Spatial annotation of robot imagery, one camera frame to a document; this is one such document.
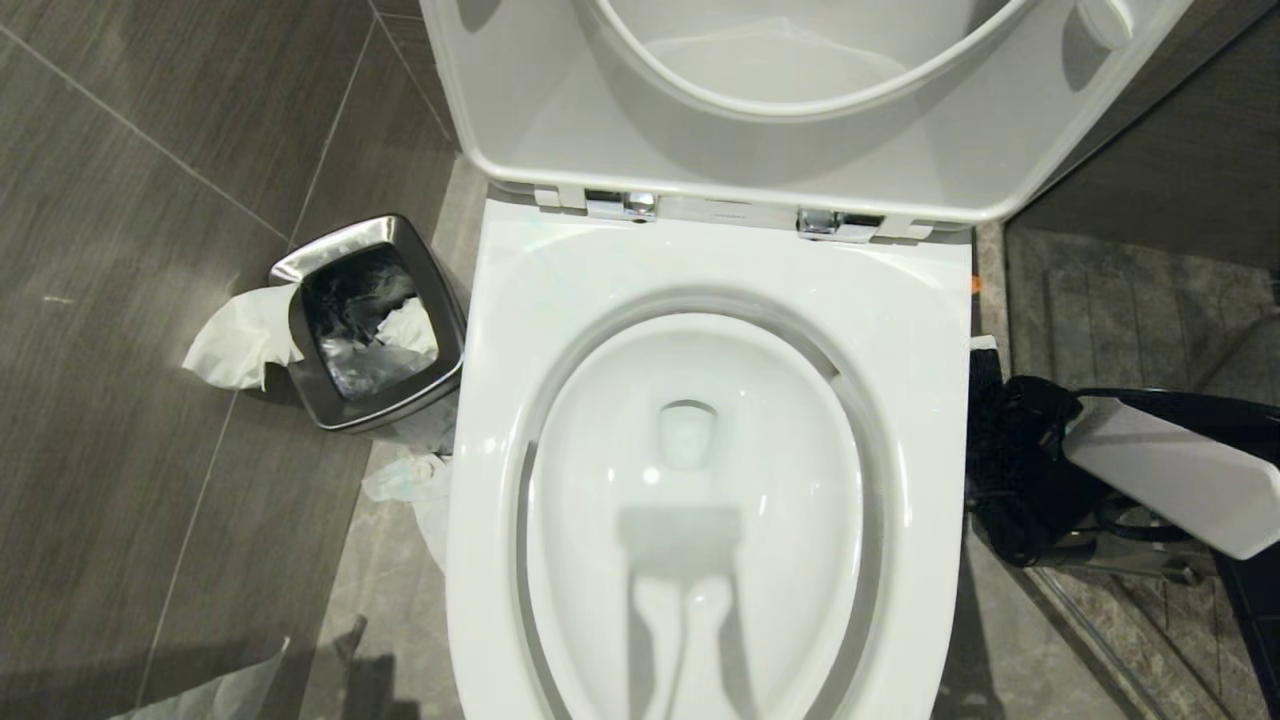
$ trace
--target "paper on floor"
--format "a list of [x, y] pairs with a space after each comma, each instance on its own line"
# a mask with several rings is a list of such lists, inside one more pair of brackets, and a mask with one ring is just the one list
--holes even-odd
[[110, 720], [253, 720], [262, 710], [288, 648], [289, 638], [284, 638], [284, 647], [270, 660]]
[[374, 502], [401, 501], [413, 507], [417, 532], [426, 541], [431, 559], [444, 568], [444, 551], [449, 537], [449, 460], [433, 454], [401, 457], [365, 477], [361, 487]]
[[289, 304], [297, 284], [251, 290], [227, 301], [200, 329], [182, 366], [209, 384], [262, 387], [268, 363], [302, 360], [289, 332]]

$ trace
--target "marble floor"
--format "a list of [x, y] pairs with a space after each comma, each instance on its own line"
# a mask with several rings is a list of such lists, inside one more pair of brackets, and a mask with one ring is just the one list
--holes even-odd
[[[454, 165], [433, 250], [462, 286], [475, 272], [484, 178]], [[369, 471], [399, 455], [376, 445]], [[408, 505], [356, 505], [301, 720], [462, 717], [449, 665], [444, 574]], [[966, 533], [940, 720], [1143, 717], [1064, 639], [1062, 619]]]
[[[1280, 309], [1266, 270], [1016, 223], [1002, 246], [1015, 373], [1280, 404]], [[1038, 570], [1036, 580], [1082, 612], [1101, 655], [1161, 716], [1267, 717], [1216, 578], [1181, 587]]]

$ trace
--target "trash can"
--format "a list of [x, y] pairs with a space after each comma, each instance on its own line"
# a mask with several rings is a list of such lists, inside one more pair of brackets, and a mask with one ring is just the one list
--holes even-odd
[[[302, 360], [288, 369], [316, 425], [402, 445], [452, 425], [466, 322], [407, 219], [385, 215], [332, 232], [273, 265], [269, 282], [300, 283], [289, 331]], [[434, 352], [383, 340], [393, 314], [429, 319]], [[433, 405], [447, 416], [421, 413]]]

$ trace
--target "toilet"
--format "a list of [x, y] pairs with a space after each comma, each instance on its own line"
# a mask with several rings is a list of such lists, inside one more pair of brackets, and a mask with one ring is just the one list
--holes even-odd
[[433, 0], [493, 182], [458, 410], [471, 720], [918, 719], [972, 225], [1189, 0]]

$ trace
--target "toilet seat hinge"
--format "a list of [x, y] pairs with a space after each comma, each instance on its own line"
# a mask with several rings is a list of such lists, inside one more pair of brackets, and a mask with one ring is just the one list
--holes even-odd
[[658, 195], [654, 192], [586, 191], [586, 214], [590, 218], [652, 223], [658, 219]]
[[855, 215], [838, 210], [800, 208], [796, 211], [796, 232], [804, 240], [869, 242], [883, 222], [884, 218], [879, 215]]

